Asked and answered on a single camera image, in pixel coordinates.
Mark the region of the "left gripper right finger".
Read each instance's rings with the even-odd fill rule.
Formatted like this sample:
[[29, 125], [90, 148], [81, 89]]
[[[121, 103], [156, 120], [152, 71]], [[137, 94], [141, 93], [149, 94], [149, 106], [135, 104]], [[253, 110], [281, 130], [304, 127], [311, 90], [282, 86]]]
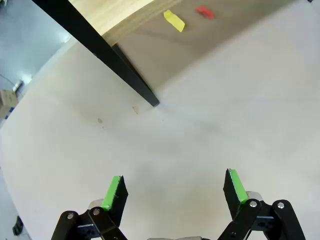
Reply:
[[224, 196], [232, 221], [220, 240], [246, 240], [251, 232], [263, 232], [268, 240], [304, 240], [306, 237], [288, 200], [265, 203], [258, 192], [246, 191], [235, 169], [227, 169]]

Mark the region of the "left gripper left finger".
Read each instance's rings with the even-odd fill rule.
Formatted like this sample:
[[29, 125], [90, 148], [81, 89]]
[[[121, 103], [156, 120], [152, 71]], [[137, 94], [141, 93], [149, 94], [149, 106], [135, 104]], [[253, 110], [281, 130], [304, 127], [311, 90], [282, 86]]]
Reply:
[[102, 202], [92, 202], [89, 209], [78, 214], [63, 212], [52, 235], [53, 240], [125, 240], [120, 230], [128, 198], [123, 176], [114, 176]]

